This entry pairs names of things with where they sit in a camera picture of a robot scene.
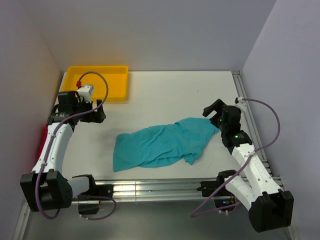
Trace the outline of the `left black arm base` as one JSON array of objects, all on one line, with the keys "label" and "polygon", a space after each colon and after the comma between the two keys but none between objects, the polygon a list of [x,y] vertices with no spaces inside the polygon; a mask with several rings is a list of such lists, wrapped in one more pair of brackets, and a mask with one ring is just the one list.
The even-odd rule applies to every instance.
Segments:
[{"label": "left black arm base", "polygon": [[102,216],[98,217],[97,214],[103,208],[103,201],[112,203],[113,207],[109,213],[104,218],[112,215],[116,208],[117,203],[113,199],[114,186],[112,184],[99,184],[96,185],[93,192],[84,192],[81,193],[76,199],[76,202],[89,202],[89,203],[79,203],[78,204],[78,213],[82,216],[88,217],[89,219],[100,219]]}]

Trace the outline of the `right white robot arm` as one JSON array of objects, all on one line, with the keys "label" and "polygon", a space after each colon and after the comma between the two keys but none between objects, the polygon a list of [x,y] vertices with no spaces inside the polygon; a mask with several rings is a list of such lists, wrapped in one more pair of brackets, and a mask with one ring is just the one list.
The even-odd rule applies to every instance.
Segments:
[{"label": "right white robot arm", "polygon": [[204,108],[204,117],[216,112],[210,122],[220,130],[223,145],[240,169],[219,172],[210,187],[201,186],[199,190],[208,200],[215,195],[234,196],[248,210],[249,221],[258,233],[289,227],[294,197],[275,182],[251,138],[241,129],[240,120],[247,110],[247,102],[247,98],[237,97],[234,105],[227,105],[217,99]]}]

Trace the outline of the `teal t shirt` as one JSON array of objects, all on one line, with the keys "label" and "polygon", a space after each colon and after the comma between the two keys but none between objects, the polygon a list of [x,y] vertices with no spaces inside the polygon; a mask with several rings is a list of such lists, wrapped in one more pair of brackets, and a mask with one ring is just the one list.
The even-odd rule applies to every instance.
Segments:
[{"label": "teal t shirt", "polygon": [[219,129],[207,118],[188,117],[116,137],[113,171],[167,167],[184,159],[192,165]]}]

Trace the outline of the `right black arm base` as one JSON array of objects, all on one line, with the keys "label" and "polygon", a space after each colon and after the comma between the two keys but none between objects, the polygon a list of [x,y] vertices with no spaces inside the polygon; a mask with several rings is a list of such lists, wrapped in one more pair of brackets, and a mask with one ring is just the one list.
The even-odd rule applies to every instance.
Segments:
[{"label": "right black arm base", "polygon": [[[209,197],[218,188],[218,182],[216,180],[201,181],[200,187],[196,190],[201,192],[203,198]],[[236,197],[225,188],[222,188],[213,197],[214,205],[217,208],[230,206],[236,204]]]}]

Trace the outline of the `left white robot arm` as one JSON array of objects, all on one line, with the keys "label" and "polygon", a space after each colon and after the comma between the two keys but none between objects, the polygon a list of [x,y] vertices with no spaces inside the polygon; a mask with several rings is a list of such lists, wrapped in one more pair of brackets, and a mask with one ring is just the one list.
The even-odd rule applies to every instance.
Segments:
[{"label": "left white robot arm", "polygon": [[31,173],[20,178],[20,186],[32,212],[68,208],[72,200],[81,195],[86,200],[96,197],[98,188],[90,174],[66,179],[62,166],[70,138],[78,122],[102,123],[106,118],[102,100],[93,109],[94,87],[84,85],[78,90],[57,94],[58,103],[53,107],[45,131],[45,141]]}]

